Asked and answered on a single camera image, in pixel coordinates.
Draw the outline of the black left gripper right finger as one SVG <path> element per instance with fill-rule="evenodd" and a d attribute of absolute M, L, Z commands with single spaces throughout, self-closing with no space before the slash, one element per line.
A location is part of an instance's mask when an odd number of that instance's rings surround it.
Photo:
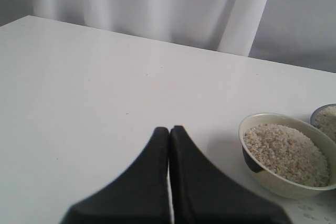
<path fill-rule="evenodd" d="M 169 174 L 175 223 L 291 223 L 280 206 L 214 166 L 183 126 L 170 132 Z"/>

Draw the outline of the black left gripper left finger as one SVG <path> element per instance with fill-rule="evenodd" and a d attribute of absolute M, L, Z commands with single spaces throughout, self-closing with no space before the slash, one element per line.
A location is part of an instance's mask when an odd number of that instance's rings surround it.
<path fill-rule="evenodd" d="M 154 129 L 134 162 L 113 182 L 72 205 L 61 223 L 170 223 L 169 131 Z"/>

